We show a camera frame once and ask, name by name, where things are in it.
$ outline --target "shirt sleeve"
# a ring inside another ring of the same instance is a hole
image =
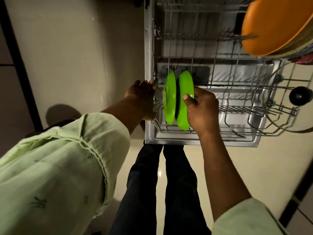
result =
[[[250,198],[221,215],[213,225],[212,234],[285,235],[288,232],[261,201]]]
[[[21,140],[0,159],[0,234],[82,234],[113,197],[129,146],[105,113]]]

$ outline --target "forearm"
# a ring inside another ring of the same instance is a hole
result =
[[[126,97],[101,112],[114,115],[127,127],[130,134],[145,116],[140,101],[135,97]]]
[[[219,132],[200,137],[204,159],[204,173],[216,221],[234,205],[251,197],[247,187],[231,161]]]

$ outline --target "left hand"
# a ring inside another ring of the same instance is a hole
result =
[[[140,80],[137,80],[125,93],[125,98],[138,101],[139,106],[145,114],[143,120],[154,120],[155,118],[155,113],[153,111],[153,96],[156,87],[153,86],[153,83],[153,80],[150,80],[150,82],[145,80],[140,84]]]

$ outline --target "person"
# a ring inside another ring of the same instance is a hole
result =
[[[113,197],[116,177],[141,120],[153,120],[153,81],[136,81],[125,98],[100,113],[21,140],[0,160],[0,234],[82,234]],[[195,88],[184,95],[190,126],[203,151],[213,234],[287,234],[252,198],[219,133],[218,100]],[[163,145],[145,144],[109,234],[156,233],[156,183]],[[210,234],[197,178],[183,145],[164,145],[164,234]]]

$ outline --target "right hand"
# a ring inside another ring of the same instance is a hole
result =
[[[200,137],[203,134],[219,134],[218,100],[209,91],[195,87],[195,99],[184,95],[187,118],[190,126]]]

